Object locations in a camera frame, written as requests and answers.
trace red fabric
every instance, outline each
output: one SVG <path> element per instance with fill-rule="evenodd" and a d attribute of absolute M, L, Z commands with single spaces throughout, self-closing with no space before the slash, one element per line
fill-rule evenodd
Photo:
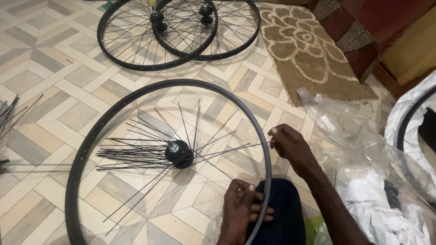
<path fill-rule="evenodd" d="M 378 56 L 377 44 L 372 42 L 360 49 L 345 52 L 344 55 L 347 57 L 354 74 L 360 80 Z"/>
<path fill-rule="evenodd" d="M 319 1 L 313 0 L 306 7 L 313 12 Z M 436 0 L 337 1 L 341 7 L 319 20 L 332 39 L 338 42 L 357 21 L 374 40 L 358 50 L 345 52 L 354 74 L 361 82 L 366 80 L 363 75 L 378 55 L 384 52 L 409 25 L 419 19 L 436 2 Z"/>
<path fill-rule="evenodd" d="M 435 0 L 338 0 L 353 18 L 362 24 L 382 53 Z"/>
<path fill-rule="evenodd" d="M 336 9 L 329 16 L 320 20 L 320 24 L 334 42 L 339 41 L 348 32 L 353 23 L 354 18 L 343 8 Z"/>

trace flower pattern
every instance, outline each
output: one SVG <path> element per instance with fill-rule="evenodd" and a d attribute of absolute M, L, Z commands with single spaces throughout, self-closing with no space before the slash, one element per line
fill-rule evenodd
<path fill-rule="evenodd" d="M 312 82 L 326 83 L 330 74 L 349 81 L 358 81 L 356 77 L 341 75 L 331 69 L 329 62 L 347 63 L 348 60 L 327 34 L 320 35 L 325 33 L 324 28 L 308 9 L 299 6 L 276 6 L 272 10 L 262 10 L 260 14 L 264 21 L 261 32 L 266 48 L 275 59 L 291 60 L 301 74 Z M 310 66 L 298 59 L 297 55 L 301 53 L 322 60 L 317 62 L 321 65 Z"/>

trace green object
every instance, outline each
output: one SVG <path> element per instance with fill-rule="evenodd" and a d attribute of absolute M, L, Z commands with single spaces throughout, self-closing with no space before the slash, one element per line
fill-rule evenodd
<path fill-rule="evenodd" d="M 109 7 L 111 7 L 112 5 L 113 5 L 113 3 L 112 3 L 111 1 L 108 1 L 107 3 L 103 4 L 102 7 L 103 7 L 105 10 L 108 10 Z"/>
<path fill-rule="evenodd" d="M 315 237 L 317 236 L 317 230 L 320 228 L 322 223 L 324 223 L 322 215 L 313 217 L 304 222 L 304 227 L 306 229 L 306 245 L 313 245 Z"/>

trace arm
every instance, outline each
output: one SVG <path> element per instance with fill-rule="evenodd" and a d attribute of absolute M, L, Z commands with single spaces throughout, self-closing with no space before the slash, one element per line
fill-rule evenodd
<path fill-rule="evenodd" d="M 271 148 L 288 159 L 298 176 L 309 186 L 333 244 L 370 244 L 330 184 L 303 136 L 286 124 L 272 128 L 268 134 L 272 136 Z"/>

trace knee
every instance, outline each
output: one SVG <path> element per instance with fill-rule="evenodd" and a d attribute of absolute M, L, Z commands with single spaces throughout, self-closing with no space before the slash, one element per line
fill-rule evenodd
<path fill-rule="evenodd" d="M 271 180 L 271 192 L 288 197 L 298 196 L 298 191 L 294 184 L 287 179 L 281 178 L 274 178 Z"/>

